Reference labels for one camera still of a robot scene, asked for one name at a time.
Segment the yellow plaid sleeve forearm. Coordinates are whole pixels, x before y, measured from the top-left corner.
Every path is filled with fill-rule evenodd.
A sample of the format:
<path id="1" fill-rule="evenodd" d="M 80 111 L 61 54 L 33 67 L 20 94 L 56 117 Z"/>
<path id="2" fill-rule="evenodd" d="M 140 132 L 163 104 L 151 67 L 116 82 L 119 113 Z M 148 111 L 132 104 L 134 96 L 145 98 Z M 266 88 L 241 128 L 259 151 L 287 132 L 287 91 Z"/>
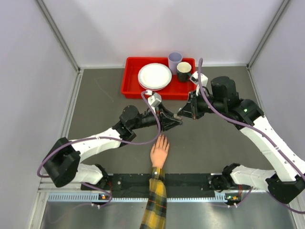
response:
<path id="1" fill-rule="evenodd" d="M 141 229 L 164 229 L 166 227 L 167 193 L 164 182 L 164 171 L 161 168 L 153 167 Z"/>

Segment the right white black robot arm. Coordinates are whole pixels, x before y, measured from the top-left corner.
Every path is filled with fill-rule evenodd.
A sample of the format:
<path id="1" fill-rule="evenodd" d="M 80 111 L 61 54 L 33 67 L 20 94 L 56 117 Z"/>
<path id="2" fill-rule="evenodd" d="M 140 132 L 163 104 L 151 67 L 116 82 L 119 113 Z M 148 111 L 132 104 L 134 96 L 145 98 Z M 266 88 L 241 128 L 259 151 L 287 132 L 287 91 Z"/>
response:
<path id="1" fill-rule="evenodd" d="M 208 82 L 205 75 L 198 78 L 198 73 L 194 73 L 190 81 L 196 85 L 196 90 L 189 92 L 187 104 L 178 115 L 194 120 L 206 113 L 219 115 L 248 137 L 273 167 L 272 170 L 261 170 L 233 163 L 223 169 L 223 184 L 219 189 L 247 185 L 268 191 L 283 204 L 289 204 L 303 192 L 304 160 L 271 127 L 256 102 L 239 98 L 235 82 L 227 76 L 211 81 L 211 93 L 205 88 Z"/>

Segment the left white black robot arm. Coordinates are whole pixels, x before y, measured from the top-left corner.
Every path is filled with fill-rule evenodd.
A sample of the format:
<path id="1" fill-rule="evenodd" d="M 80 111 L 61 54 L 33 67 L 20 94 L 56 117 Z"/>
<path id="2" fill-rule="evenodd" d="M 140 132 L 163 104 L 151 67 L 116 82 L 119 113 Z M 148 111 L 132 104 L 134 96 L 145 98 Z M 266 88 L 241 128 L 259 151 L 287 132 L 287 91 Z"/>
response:
<path id="1" fill-rule="evenodd" d="M 56 187 L 63 187 L 71 182 L 84 182 L 103 189 L 108 184 L 105 169 L 98 164 L 85 165 L 83 160 L 132 143 L 136 137 L 135 129 L 156 125 L 161 132 L 181 124 L 181 118 L 162 104 L 143 114 L 134 105 L 129 105 L 124 108 L 119 122 L 102 133 L 79 140 L 69 141 L 65 137 L 59 139 L 46 156 L 43 167 Z"/>

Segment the glitter nail polish bottle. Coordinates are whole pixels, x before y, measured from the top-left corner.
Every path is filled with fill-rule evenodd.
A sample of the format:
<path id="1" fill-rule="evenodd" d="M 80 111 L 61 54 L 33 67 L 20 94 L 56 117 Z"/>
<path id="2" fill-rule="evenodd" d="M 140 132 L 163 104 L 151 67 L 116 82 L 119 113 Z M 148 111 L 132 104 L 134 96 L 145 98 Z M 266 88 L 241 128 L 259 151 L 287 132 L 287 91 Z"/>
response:
<path id="1" fill-rule="evenodd" d="M 179 116 L 178 114 L 174 114 L 174 118 L 177 119 L 177 120 L 182 120 L 182 117 Z"/>

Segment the mannequin hand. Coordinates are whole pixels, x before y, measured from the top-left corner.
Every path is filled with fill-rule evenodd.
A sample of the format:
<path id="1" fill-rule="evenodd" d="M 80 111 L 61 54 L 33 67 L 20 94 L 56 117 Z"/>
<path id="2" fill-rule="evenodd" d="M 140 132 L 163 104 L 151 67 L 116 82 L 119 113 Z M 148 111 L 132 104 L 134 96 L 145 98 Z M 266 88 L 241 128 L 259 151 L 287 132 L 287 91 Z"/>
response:
<path id="1" fill-rule="evenodd" d="M 170 143 L 165 135 L 159 135 L 150 152 L 152 167 L 163 168 L 168 156 Z"/>

